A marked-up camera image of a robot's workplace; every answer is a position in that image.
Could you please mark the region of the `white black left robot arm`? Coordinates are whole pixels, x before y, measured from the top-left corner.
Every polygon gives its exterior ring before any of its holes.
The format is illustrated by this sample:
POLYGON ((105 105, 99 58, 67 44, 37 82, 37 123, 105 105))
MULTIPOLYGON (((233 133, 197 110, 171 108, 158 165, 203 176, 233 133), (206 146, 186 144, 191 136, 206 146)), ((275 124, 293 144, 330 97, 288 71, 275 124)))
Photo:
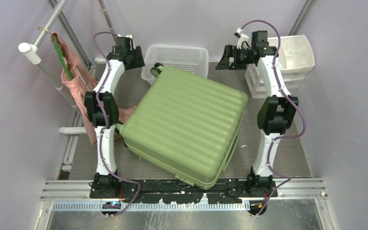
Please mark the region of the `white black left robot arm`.
POLYGON ((98 165, 92 189, 114 198, 121 190, 114 156, 114 137, 118 133, 117 125, 123 124, 114 92, 126 70, 141 68, 145 64, 141 48, 135 46, 132 35, 115 35, 112 51, 108 55, 101 54, 106 67, 98 85, 85 94, 84 105, 97 139, 98 165))

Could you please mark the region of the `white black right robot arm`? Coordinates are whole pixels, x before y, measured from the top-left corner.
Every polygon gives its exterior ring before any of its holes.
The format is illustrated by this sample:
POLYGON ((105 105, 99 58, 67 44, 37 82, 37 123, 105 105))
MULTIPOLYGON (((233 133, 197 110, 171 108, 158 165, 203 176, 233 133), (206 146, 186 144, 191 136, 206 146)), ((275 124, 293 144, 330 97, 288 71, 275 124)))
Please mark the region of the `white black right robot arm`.
POLYGON ((272 164, 276 149, 285 132, 290 128, 299 100, 287 89, 278 58, 277 46, 270 46, 267 31, 255 31, 249 37, 238 28, 234 34, 237 45, 226 45, 217 70, 241 70, 255 64, 265 86, 266 100, 257 115, 261 131, 258 155, 247 176, 247 191, 258 197, 273 188, 272 164))

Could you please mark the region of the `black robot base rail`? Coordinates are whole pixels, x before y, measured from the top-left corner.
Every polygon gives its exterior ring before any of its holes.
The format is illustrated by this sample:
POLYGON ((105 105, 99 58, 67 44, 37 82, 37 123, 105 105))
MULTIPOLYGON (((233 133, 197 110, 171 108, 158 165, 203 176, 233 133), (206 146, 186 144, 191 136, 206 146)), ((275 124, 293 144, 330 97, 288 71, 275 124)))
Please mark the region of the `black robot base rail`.
POLYGON ((102 205, 105 214, 130 210, 135 204, 198 205, 205 198, 208 205, 225 205, 239 204, 243 198, 247 198, 250 199, 247 210, 257 215, 265 213, 268 206, 266 202, 278 196, 272 176, 262 181, 254 177, 218 179, 208 190, 177 179, 121 181, 112 176, 100 176, 89 182, 89 186, 90 198, 107 199, 102 205))

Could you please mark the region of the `green ribbed hard-shell suitcase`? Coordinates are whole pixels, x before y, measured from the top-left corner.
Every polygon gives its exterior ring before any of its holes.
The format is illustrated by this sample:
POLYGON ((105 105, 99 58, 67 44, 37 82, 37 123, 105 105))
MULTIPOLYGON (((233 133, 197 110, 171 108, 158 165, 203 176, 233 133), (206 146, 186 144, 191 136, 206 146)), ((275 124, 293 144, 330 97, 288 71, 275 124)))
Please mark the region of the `green ribbed hard-shell suitcase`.
POLYGON ((151 74, 155 82, 117 130, 138 157, 211 189, 234 153, 248 96, 173 66, 155 64, 151 74))

